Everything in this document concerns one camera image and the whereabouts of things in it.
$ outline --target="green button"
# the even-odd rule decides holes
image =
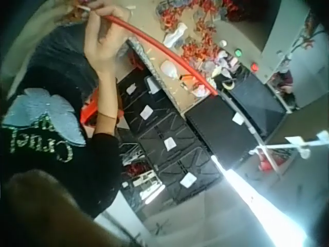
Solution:
[[[235,55],[239,58],[242,56],[242,51],[240,49],[235,50]]]

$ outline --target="fluorescent light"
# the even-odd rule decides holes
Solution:
[[[160,188],[158,188],[153,194],[151,194],[145,201],[145,204],[149,204],[150,202],[152,202],[164,189],[165,189],[165,185],[162,184],[160,186]]]
[[[226,172],[226,170],[223,168],[223,166],[219,163],[219,161],[217,160],[217,157],[215,155],[211,156],[212,161],[214,161],[214,163],[217,165],[218,169],[220,170],[220,172],[222,174],[224,174]]]
[[[149,188],[147,188],[146,190],[144,190],[141,193],[139,193],[140,198],[142,200],[145,200],[152,193],[154,193],[160,186],[161,186],[161,184],[159,182],[156,182],[155,184],[152,184]]]
[[[216,156],[213,155],[211,159],[250,207],[276,247],[303,246],[307,236],[299,225],[261,196],[236,172],[233,170],[226,171],[218,162]]]

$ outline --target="hand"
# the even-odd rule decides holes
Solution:
[[[113,72],[116,53],[127,40],[129,32],[112,23],[105,37],[99,40],[101,16],[113,15],[128,22],[131,12],[116,5],[106,6],[106,0],[95,1],[89,4],[89,7],[97,8],[97,10],[90,12],[86,27],[84,53],[98,76],[107,76]]]

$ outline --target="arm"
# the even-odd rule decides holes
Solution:
[[[105,1],[98,0],[89,6],[97,9]],[[114,135],[118,114],[118,99],[115,83],[115,56],[127,39],[127,31],[116,24],[111,24],[107,34],[99,37],[101,16],[114,15],[124,21],[130,18],[130,11],[118,6],[105,6],[92,11],[86,27],[84,51],[91,66],[99,77],[98,117],[95,134]]]
[[[118,99],[115,77],[112,73],[99,78],[98,116],[94,134],[114,135],[117,123]]]

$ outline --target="person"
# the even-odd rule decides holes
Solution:
[[[114,15],[128,22],[131,13],[103,0],[89,7],[95,11],[86,25],[58,27],[40,42],[7,102],[0,127],[0,176],[3,192],[13,175],[43,170],[95,218],[111,205],[121,184],[122,162],[114,137],[115,56],[129,35],[116,24],[101,33],[101,19]],[[80,111],[96,87],[98,117],[89,140],[79,123]]]
[[[110,219],[111,231],[94,222],[59,181],[41,170],[15,174],[4,192],[9,220],[2,224],[7,234],[1,246],[142,246]]]

